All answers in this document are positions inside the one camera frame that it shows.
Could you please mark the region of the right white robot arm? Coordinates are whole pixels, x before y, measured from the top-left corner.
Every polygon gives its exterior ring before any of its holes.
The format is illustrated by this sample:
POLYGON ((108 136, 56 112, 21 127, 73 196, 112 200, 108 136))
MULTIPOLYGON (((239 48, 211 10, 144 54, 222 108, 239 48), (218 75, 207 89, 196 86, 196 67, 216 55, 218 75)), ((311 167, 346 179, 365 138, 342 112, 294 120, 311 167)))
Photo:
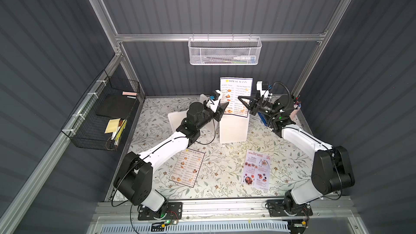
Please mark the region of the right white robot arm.
POLYGON ((284 95, 274 102, 261 94, 239 96, 238 100, 250 114, 258 114, 266 127, 294 144, 313 162, 310 178, 284 195, 283 209, 287 215, 307 213, 308 203, 334 192, 342 196, 344 189, 354 186, 355 177, 347 149, 324 143, 296 125, 290 118, 295 109, 290 96, 284 95))

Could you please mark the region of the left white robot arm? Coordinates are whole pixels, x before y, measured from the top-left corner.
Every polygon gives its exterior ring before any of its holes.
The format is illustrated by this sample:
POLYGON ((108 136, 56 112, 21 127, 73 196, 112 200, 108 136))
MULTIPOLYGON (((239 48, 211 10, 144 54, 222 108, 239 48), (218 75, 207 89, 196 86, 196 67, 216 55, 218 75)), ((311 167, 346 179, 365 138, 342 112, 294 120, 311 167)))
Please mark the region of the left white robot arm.
POLYGON ((143 205, 163 218, 168 208, 167 199, 152 187, 153 173, 177 153, 197 142, 200 130, 207 124, 220 122, 229 103, 209 99, 204 103, 193 102, 186 117, 175 132, 155 147, 140 154, 129 152, 120 165, 113 182, 120 192, 134 206, 143 205))

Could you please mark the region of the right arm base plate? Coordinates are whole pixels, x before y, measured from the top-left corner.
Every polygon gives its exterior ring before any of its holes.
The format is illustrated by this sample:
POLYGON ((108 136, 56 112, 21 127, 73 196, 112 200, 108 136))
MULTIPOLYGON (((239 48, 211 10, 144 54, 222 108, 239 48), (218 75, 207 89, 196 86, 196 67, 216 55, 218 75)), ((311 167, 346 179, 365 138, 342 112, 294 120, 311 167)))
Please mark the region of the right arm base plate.
POLYGON ((313 211, 308 204, 296 204, 292 200, 285 199, 268 199, 264 206, 271 217, 295 217, 295 216, 312 216, 313 211))

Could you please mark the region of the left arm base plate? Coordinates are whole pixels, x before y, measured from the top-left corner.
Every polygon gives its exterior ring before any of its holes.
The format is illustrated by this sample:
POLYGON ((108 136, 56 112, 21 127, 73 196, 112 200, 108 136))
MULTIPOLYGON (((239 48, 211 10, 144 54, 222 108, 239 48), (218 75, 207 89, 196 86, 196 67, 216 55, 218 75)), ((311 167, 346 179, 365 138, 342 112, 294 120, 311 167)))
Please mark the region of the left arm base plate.
POLYGON ((152 211, 144 205, 138 207, 139 221, 152 221, 152 220, 180 220, 182 218, 183 203, 168 201, 164 204, 159 211, 152 211))

